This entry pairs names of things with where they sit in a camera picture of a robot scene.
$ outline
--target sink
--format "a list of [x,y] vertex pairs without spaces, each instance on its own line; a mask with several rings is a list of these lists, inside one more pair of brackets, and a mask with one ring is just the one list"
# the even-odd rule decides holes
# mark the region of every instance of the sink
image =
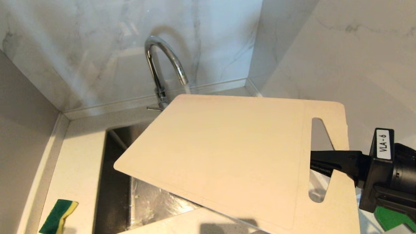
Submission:
[[95,214],[96,234],[123,232],[200,207],[113,168],[114,162],[150,123],[107,132]]

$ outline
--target sponge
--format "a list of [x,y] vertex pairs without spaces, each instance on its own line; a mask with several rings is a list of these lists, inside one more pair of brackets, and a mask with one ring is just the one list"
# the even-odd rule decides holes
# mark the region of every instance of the sponge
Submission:
[[58,199],[39,232],[42,234],[61,234],[65,219],[77,206],[78,202]]

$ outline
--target cutting board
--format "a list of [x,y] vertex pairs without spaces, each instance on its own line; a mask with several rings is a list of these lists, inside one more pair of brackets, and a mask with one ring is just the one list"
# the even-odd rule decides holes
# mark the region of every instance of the cutting board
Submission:
[[308,196],[315,117],[349,149],[337,102],[179,95],[114,168],[269,233],[359,233],[347,175],[334,171],[322,203]]

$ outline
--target green scouring pad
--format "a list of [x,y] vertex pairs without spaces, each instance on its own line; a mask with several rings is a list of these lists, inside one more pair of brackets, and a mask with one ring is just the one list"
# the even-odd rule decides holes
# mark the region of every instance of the green scouring pad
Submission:
[[407,224],[407,226],[416,232],[416,224],[405,214],[384,207],[377,207],[374,216],[385,231],[393,229],[401,224]]
[[39,232],[42,234],[61,234],[65,219],[77,206],[78,202],[58,199]]

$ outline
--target faucet spout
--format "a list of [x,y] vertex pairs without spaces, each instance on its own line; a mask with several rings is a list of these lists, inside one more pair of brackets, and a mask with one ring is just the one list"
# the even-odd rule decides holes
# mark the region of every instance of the faucet spout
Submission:
[[160,82],[159,76],[157,75],[155,65],[153,63],[153,56],[152,56],[152,47],[157,46],[159,47],[168,57],[170,62],[172,63],[173,67],[175,68],[175,72],[178,75],[179,81],[182,85],[186,85],[188,83],[188,79],[186,78],[185,71],[183,70],[182,64],[179,61],[178,57],[173,52],[172,48],[160,37],[157,36],[150,36],[147,38],[146,42],[144,43],[144,48],[146,51],[146,58],[147,63],[149,64],[150,71],[153,76],[153,80],[156,85],[155,93],[158,98],[158,104],[161,110],[166,108],[169,104],[169,100],[165,94],[165,87]]

